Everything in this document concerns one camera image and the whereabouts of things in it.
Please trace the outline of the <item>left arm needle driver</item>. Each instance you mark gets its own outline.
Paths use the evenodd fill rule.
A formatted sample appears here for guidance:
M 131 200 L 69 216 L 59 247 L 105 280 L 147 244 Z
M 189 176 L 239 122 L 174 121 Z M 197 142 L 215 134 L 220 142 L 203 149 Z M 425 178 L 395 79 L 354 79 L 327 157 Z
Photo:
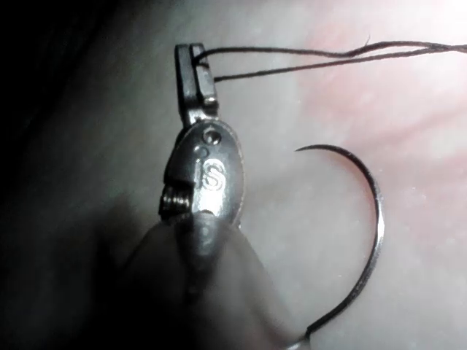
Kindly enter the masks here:
M 240 225 L 244 205 L 244 157 L 234 130 L 219 120 L 183 130 L 163 176 L 158 213 L 163 221 L 208 211 Z

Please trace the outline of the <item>left arm needle driver jaw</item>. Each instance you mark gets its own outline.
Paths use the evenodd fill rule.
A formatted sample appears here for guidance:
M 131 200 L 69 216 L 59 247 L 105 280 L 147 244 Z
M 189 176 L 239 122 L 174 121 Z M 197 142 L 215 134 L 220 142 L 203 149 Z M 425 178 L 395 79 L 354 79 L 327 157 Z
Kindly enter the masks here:
M 205 47 L 201 43 L 192 44 L 190 51 L 193 59 L 198 105 L 207 117 L 217 117 L 219 101 L 214 77 L 208 58 L 201 57 L 205 53 Z
M 178 108 L 184 127 L 201 119 L 203 104 L 193 59 L 203 51 L 201 43 L 178 44 L 174 49 Z

